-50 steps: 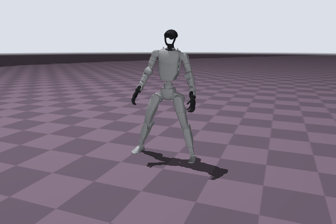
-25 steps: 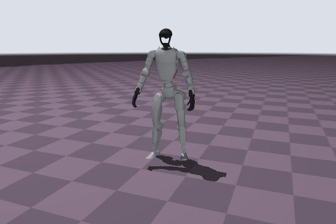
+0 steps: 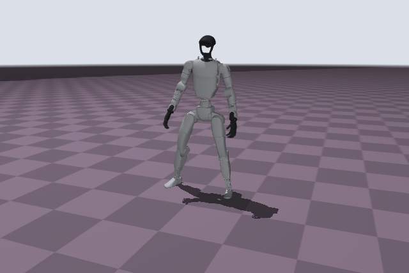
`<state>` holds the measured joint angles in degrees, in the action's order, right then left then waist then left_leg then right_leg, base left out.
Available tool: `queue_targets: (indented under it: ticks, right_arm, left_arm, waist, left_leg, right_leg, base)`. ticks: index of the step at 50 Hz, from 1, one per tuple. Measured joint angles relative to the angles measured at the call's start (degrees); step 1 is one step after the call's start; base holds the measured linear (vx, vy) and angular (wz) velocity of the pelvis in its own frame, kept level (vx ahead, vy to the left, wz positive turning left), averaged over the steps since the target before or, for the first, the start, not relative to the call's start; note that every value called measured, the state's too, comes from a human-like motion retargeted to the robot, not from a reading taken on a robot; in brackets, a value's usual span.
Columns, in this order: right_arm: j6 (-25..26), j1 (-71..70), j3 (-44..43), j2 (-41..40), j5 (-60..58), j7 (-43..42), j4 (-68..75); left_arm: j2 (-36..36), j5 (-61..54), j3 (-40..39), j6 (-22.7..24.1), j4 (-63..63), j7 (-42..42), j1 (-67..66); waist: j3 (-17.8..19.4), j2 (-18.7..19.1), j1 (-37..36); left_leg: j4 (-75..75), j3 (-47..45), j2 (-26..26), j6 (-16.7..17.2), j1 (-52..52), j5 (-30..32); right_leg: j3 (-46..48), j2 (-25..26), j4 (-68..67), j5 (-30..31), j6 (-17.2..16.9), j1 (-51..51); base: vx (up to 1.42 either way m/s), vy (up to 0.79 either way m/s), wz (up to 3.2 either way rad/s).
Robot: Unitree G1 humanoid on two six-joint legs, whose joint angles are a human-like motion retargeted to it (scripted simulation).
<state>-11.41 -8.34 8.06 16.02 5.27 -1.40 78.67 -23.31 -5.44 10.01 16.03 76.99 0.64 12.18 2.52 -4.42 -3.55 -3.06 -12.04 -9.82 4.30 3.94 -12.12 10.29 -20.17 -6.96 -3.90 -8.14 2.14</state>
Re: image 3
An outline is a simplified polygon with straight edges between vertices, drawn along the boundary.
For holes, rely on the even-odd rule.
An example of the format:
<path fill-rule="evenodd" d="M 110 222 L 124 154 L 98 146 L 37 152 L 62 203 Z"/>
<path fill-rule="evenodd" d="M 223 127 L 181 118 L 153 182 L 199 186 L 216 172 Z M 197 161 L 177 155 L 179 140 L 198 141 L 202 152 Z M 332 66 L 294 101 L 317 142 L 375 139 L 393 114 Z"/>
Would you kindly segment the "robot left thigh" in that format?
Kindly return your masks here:
<path fill-rule="evenodd" d="M 217 156 L 220 161 L 221 157 L 227 158 L 226 150 L 226 131 L 224 130 L 225 117 L 222 114 L 212 112 L 212 134 L 217 147 Z"/>

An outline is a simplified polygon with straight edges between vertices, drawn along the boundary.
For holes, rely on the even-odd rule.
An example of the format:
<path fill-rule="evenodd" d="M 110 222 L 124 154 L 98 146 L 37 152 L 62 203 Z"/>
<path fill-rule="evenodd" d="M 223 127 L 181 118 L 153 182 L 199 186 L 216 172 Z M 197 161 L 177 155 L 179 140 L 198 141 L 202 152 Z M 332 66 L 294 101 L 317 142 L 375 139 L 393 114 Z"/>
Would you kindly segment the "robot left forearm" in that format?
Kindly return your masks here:
<path fill-rule="evenodd" d="M 236 95 L 233 88 L 230 88 L 231 97 L 228 97 L 229 114 L 234 112 L 234 117 L 237 118 Z"/>

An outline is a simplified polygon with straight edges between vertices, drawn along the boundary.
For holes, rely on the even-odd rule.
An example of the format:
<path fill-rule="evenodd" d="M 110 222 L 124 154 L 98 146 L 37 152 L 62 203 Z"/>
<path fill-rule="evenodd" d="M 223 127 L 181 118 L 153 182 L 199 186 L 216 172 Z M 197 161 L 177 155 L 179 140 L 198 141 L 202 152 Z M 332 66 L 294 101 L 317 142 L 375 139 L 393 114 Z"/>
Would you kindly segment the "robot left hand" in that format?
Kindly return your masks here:
<path fill-rule="evenodd" d="M 236 126 L 237 118 L 234 117 L 234 112 L 231 112 L 229 114 L 229 119 L 231 121 L 230 121 L 229 126 L 226 129 L 228 129 L 230 127 L 231 127 L 231 129 L 230 129 L 230 132 L 228 134 L 226 134 L 226 136 L 228 136 L 228 138 L 233 138 L 233 137 L 236 136 L 236 128 L 237 128 L 237 126 Z"/>

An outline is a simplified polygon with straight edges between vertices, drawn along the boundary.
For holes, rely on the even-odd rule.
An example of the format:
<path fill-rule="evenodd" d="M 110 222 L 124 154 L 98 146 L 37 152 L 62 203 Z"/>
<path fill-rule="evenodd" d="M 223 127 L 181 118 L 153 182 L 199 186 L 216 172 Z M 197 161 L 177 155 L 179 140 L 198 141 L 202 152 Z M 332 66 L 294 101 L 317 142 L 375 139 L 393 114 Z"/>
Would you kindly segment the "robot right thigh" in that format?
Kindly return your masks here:
<path fill-rule="evenodd" d="M 190 151 L 187 143 L 192 133 L 193 126 L 197 121 L 196 111 L 191 111 L 185 115 L 181 123 L 177 140 L 177 150 L 180 151 L 181 156 L 186 156 Z"/>

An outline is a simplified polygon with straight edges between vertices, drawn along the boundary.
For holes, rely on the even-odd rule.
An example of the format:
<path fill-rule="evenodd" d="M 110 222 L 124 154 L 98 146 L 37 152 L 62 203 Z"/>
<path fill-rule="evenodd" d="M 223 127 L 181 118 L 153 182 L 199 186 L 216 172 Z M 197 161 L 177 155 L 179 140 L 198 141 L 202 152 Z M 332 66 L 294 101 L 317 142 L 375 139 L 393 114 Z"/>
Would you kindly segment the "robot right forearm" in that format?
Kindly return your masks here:
<path fill-rule="evenodd" d="M 179 84 L 179 83 L 178 83 L 178 84 Z M 178 87 L 178 84 L 177 84 L 177 87 Z M 172 101 L 171 101 L 171 104 L 170 104 L 170 105 L 174 105 L 173 111 L 176 110 L 176 107 L 177 107 L 177 105 L 179 104 L 180 98 L 181 98 L 181 96 L 183 95 L 183 93 L 181 93 L 180 91 L 177 90 L 177 87 L 176 87 L 176 90 L 175 90 L 175 92 L 174 92 L 174 96 L 173 96 L 173 99 L 172 99 Z M 169 105 L 169 107 L 170 107 L 170 105 Z"/>

